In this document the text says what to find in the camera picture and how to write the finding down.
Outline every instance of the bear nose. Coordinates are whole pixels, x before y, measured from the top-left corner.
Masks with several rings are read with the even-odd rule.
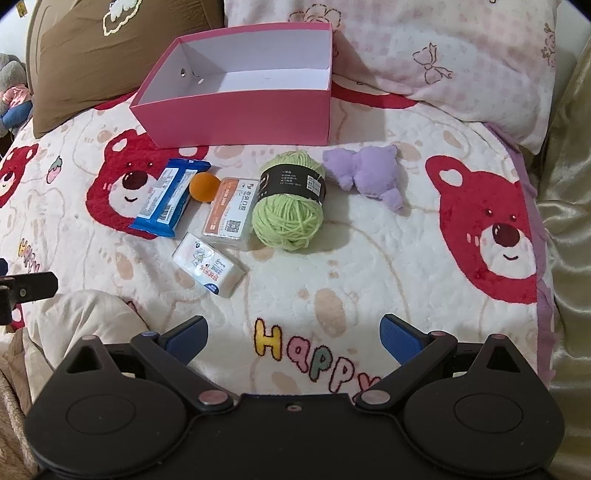
[[[492,226],[492,237],[502,247],[514,247],[519,243],[519,230],[507,223],[495,223]]]
[[[128,190],[139,190],[148,182],[148,174],[141,170],[130,171],[123,177],[123,188]]]

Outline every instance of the pink box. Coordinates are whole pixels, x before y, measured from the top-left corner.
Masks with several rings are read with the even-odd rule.
[[[161,148],[327,145],[332,29],[220,28],[173,41],[131,111]]]

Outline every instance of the metal rivet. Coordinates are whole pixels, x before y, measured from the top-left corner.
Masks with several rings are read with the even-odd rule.
[[[206,390],[205,392],[201,392],[198,398],[203,405],[210,406],[221,405],[229,397],[228,394],[222,390]]]
[[[367,405],[384,405],[390,401],[390,394],[384,390],[366,390],[361,394],[361,400]]]

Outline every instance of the bedsheet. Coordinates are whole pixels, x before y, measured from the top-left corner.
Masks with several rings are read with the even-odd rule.
[[[129,228],[171,157],[204,158],[217,176],[256,178],[296,145],[160,150],[131,96],[88,110],[36,141],[29,123],[0,164],[0,257],[11,274],[52,270],[58,295],[115,294],[159,332],[202,314],[209,341],[191,366],[236,393],[355,395],[398,364],[379,341],[394,313],[423,331],[481,342],[502,332],[551,378],[551,277],[545,233],[522,158],[494,125],[333,79],[331,147],[395,144],[401,214],[329,183],[310,247],[252,240],[226,249],[247,275],[223,299],[171,262],[208,205],[191,202],[175,239]],[[43,315],[25,304],[15,319]]]

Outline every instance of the blue snack package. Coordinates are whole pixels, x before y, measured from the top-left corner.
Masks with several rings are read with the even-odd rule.
[[[191,179],[211,166],[204,160],[171,158],[130,227],[158,236],[174,236],[174,227],[187,206]]]

